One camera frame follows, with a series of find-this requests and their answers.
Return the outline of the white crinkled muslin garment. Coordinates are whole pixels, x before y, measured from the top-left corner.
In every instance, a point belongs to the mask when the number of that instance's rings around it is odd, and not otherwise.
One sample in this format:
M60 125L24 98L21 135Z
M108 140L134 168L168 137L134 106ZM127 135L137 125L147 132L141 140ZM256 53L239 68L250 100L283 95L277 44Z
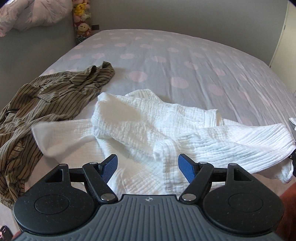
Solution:
M32 127L44 156L80 167L112 154L118 168L108 185L117 194L177 194L188 185L178 156L288 183L295 141L281 123L245 126L203 110L163 102L151 90L102 93L91 118L41 122Z

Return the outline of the orange red trouser leg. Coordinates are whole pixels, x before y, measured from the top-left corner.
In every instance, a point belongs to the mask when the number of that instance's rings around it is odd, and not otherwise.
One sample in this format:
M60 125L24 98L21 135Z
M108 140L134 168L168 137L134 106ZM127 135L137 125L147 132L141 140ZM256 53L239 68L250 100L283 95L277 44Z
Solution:
M276 229L283 240L296 241L296 183L291 185L281 196L284 215Z

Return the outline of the brown striped shirt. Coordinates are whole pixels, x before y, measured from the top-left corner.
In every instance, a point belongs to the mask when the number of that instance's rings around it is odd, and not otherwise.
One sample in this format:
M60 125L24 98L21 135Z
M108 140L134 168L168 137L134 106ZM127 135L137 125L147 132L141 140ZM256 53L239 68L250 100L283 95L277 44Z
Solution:
M13 208L43 156L32 125L74 119L114 74L112 65L103 62L83 71L43 75L18 90L1 110L1 204Z

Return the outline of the pink dotted bed cover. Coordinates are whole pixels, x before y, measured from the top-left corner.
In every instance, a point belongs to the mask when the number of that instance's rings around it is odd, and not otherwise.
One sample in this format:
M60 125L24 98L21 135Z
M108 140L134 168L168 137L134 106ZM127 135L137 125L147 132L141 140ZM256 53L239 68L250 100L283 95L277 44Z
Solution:
M232 47L201 38L155 30L101 31L40 76L83 71L103 62L109 62L115 74L100 94L124 96L149 89L166 103L215 109L223 119L245 126L281 123L294 135L289 118L295 117L295 97L269 66ZM63 121L91 118L98 96L74 119ZM25 182L25 190L59 163L66 162L43 155ZM253 174L275 192L285 190L289 183ZM17 228L12 208L3 204L1 224Z

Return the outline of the plush toy hanging organizer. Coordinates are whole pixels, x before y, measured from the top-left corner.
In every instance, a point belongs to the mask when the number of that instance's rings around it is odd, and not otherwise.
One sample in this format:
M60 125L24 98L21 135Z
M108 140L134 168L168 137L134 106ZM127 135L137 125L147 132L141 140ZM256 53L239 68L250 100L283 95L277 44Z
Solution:
M92 14L90 1L72 1L72 14L76 44L80 44L92 35Z

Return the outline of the pink rumpled pillow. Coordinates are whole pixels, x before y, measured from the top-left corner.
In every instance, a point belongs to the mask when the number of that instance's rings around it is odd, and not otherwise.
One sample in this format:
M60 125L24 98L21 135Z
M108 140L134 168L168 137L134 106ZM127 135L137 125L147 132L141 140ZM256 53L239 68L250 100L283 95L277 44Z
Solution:
M71 11L72 1L7 1L1 7L1 37L11 29L54 25Z

